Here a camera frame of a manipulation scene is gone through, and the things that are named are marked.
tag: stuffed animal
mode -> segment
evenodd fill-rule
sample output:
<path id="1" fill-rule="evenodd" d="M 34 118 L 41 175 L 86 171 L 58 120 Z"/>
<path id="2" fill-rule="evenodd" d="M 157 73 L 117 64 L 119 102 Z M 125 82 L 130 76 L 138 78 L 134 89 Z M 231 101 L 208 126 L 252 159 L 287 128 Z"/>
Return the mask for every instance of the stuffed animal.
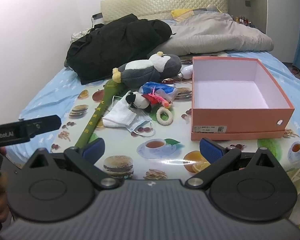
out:
<path id="1" fill-rule="evenodd" d="M 159 82 L 172 78 L 179 73 L 180 69 L 181 60 L 177 55 L 165 55 L 159 51 L 149 59 L 135 60 L 114 68 L 112 79 L 130 88 L 138 88 L 146 82 Z"/>
<path id="2" fill-rule="evenodd" d="M 148 99 L 143 97 L 139 92 L 134 91 L 130 92 L 126 96 L 126 101 L 127 103 L 132 107 L 132 108 L 140 108 L 143 109 L 146 113 L 151 112 L 151 104 Z"/>

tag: ring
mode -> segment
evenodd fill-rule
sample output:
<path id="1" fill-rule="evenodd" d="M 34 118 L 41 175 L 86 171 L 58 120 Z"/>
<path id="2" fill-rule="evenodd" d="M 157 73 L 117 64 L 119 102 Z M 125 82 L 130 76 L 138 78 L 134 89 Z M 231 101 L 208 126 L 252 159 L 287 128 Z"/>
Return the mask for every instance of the ring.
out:
<path id="1" fill-rule="evenodd" d="M 161 114 L 166 114 L 168 116 L 168 120 L 167 121 L 163 120 L 161 118 Z M 161 125 L 169 125 L 173 121 L 173 115 L 172 115 L 171 111 L 163 106 L 158 109 L 156 116 L 157 116 L 158 123 Z"/>

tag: headboard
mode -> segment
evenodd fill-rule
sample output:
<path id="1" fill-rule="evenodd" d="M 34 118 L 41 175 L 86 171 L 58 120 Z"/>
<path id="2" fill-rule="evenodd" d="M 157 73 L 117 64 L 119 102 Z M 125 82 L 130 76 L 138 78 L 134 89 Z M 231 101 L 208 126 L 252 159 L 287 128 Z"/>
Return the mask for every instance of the headboard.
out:
<path id="1" fill-rule="evenodd" d="M 100 6 L 104 22 L 109 23 L 130 13 L 140 19 L 167 19 L 174 9 L 204 8 L 209 4 L 228 12 L 228 0 L 103 0 Z"/>

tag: orange shoebox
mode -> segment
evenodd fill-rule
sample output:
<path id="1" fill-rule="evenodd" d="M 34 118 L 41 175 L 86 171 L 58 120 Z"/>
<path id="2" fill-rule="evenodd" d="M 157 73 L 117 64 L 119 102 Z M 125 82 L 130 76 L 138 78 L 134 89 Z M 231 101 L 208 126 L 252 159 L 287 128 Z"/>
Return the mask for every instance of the orange shoebox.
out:
<path id="1" fill-rule="evenodd" d="M 294 107 L 255 58 L 194 57 L 191 140 L 280 138 Z"/>

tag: wardrobe door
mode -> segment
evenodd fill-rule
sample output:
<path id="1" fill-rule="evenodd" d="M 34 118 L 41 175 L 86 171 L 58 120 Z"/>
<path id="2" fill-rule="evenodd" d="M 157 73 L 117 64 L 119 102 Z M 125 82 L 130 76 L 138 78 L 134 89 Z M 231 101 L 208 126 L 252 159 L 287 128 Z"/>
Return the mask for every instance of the wardrobe door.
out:
<path id="1" fill-rule="evenodd" d="M 282 62 L 293 62 L 300 32 L 300 0 L 268 0 L 266 34 L 274 41 L 270 52 Z"/>

